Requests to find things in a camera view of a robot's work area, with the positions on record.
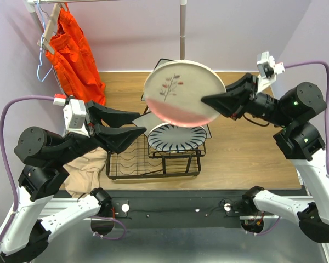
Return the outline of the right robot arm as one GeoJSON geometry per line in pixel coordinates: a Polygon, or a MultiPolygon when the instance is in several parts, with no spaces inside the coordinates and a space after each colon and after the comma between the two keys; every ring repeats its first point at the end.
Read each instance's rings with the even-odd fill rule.
{"type": "Polygon", "coordinates": [[[233,120],[245,113],[276,126],[274,140],[296,170],[312,201],[294,201],[260,186],[245,192],[241,201],[231,205],[242,216],[270,213],[299,226],[312,241],[329,243],[329,170],[326,144],[310,120],[324,112],[327,105],[317,85],[303,82],[275,99],[258,91],[261,81],[246,74],[227,86],[224,93],[204,96],[202,102],[233,120]]]}

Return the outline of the pink and cream round plate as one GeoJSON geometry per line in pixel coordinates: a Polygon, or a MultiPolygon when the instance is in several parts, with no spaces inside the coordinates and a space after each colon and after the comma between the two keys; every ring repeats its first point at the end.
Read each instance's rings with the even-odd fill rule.
{"type": "Polygon", "coordinates": [[[166,62],[144,83],[144,100],[150,111],[179,127],[198,127],[219,117],[201,99],[225,92],[223,81],[213,70],[190,60],[166,62]]]}

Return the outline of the blue striped round plate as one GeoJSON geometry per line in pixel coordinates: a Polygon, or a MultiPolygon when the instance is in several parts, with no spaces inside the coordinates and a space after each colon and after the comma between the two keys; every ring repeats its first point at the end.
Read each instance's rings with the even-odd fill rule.
{"type": "Polygon", "coordinates": [[[160,124],[148,134],[148,144],[156,151],[184,152],[194,150],[207,139],[203,127],[184,128],[172,124],[160,124]]]}

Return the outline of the grey square plate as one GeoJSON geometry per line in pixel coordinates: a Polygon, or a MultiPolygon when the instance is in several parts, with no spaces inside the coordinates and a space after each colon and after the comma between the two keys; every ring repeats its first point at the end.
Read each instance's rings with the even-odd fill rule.
{"type": "Polygon", "coordinates": [[[147,112],[133,120],[132,123],[137,127],[145,127],[146,131],[144,132],[144,135],[148,136],[149,132],[161,123],[161,121],[159,121],[159,119],[152,112],[147,112]]]}

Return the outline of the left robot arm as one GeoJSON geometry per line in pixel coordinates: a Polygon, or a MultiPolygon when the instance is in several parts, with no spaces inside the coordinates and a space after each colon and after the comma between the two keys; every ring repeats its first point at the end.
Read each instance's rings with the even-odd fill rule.
{"type": "Polygon", "coordinates": [[[51,98],[63,108],[65,135],[40,127],[25,129],[14,149],[24,168],[11,180],[13,205],[0,227],[0,262],[30,262],[67,228],[86,218],[115,220],[111,196],[102,188],[56,214],[42,218],[43,208],[69,176],[65,164],[97,148],[125,151],[144,127],[134,127],[137,112],[104,107],[60,94],[51,98]]]}

